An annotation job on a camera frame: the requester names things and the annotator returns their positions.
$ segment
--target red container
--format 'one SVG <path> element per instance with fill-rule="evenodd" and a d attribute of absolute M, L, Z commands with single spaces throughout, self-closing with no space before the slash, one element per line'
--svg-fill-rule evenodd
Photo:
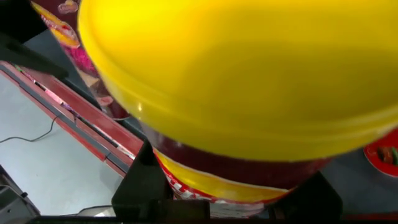
<path fill-rule="evenodd" d="M 398 149 L 398 129 L 391 131 L 384 138 L 367 145 L 364 153 L 368 161 L 380 172 L 391 177 L 398 177 L 398 157 L 394 157 L 393 148 Z"/>
<path fill-rule="evenodd" d="M 75 65 L 102 111 L 115 120 L 128 118 L 129 113 L 109 94 L 81 45 L 77 33 L 80 0 L 33 0 L 31 3 Z"/>

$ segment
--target product label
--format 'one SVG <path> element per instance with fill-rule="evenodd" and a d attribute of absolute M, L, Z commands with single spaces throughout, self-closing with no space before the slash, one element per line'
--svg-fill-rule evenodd
<path fill-rule="evenodd" d="M 207 200 L 210 202 L 210 214 L 213 218 L 247 218 L 264 210 L 264 202 L 242 203 L 205 194 L 177 180 L 160 162 L 166 178 L 174 191 L 176 199 Z"/>
<path fill-rule="evenodd" d="M 65 3 L 62 3 L 58 6 L 58 11 L 61 14 L 67 14 L 77 12 L 78 8 L 79 5 L 76 2 L 72 0 L 66 0 Z"/>
<path fill-rule="evenodd" d="M 32 6 L 40 14 L 44 23 L 61 44 L 71 48 L 78 48 L 80 46 L 78 36 L 69 24 L 61 21 L 51 12 L 48 12 L 34 2 L 32 2 Z"/>

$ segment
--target floor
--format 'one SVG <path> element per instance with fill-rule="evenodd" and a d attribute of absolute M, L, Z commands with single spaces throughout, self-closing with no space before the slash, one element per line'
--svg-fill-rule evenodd
<path fill-rule="evenodd" d="M 0 140 L 32 139 L 49 130 L 50 119 L 0 75 Z M 0 144 L 0 164 L 43 215 L 78 213 L 110 205 L 121 177 L 76 139 L 54 124 L 37 142 L 13 139 Z"/>

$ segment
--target machine part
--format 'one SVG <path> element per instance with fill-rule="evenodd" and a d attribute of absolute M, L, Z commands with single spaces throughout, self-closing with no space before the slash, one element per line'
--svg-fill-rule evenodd
<path fill-rule="evenodd" d="M 78 217 L 115 217 L 113 207 L 108 206 L 96 206 L 91 208 L 85 208 L 76 214 Z"/>
<path fill-rule="evenodd" d="M 27 220 L 40 212 L 0 166 L 0 224 L 12 220 Z"/>

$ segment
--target food packaging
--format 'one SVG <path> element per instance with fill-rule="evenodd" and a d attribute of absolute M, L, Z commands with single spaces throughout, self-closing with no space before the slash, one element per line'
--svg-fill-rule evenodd
<path fill-rule="evenodd" d="M 32 7 L 60 43 L 78 73 L 97 100 L 102 111 L 120 120 L 129 117 L 128 112 L 109 94 L 100 75 L 84 50 L 78 32 L 77 16 L 80 0 L 33 0 Z"/>

